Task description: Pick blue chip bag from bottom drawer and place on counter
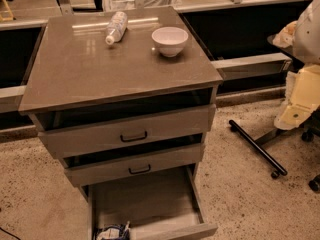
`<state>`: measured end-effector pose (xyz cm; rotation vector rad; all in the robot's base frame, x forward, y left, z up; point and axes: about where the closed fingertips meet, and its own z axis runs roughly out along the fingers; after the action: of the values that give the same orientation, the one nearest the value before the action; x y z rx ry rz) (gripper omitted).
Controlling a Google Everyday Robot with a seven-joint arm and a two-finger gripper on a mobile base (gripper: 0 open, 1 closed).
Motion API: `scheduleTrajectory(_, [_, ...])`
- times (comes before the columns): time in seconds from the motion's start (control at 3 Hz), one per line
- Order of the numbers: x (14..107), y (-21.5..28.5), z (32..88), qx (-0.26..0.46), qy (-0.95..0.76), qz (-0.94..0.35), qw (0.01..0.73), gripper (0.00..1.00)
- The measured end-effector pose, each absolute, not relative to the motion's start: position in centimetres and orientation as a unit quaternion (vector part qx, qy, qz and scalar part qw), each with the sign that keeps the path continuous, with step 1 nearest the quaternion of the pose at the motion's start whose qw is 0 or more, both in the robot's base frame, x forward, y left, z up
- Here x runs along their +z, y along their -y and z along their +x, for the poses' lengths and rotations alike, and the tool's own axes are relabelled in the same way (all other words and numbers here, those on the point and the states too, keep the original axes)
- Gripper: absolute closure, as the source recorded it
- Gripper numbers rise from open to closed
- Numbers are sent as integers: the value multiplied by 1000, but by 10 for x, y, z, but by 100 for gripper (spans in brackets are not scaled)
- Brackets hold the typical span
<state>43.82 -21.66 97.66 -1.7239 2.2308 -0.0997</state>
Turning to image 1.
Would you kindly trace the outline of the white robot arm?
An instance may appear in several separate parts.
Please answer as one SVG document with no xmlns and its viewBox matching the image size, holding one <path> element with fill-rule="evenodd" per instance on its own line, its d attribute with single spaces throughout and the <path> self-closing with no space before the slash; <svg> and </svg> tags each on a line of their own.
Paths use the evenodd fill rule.
<svg viewBox="0 0 320 240">
<path fill-rule="evenodd" d="M 274 126 L 291 130 L 304 123 L 320 107 L 320 0 L 313 0 L 297 21 L 287 24 L 273 39 L 279 48 L 292 48 L 292 56 L 304 66 L 286 77 L 285 100 Z"/>
</svg>

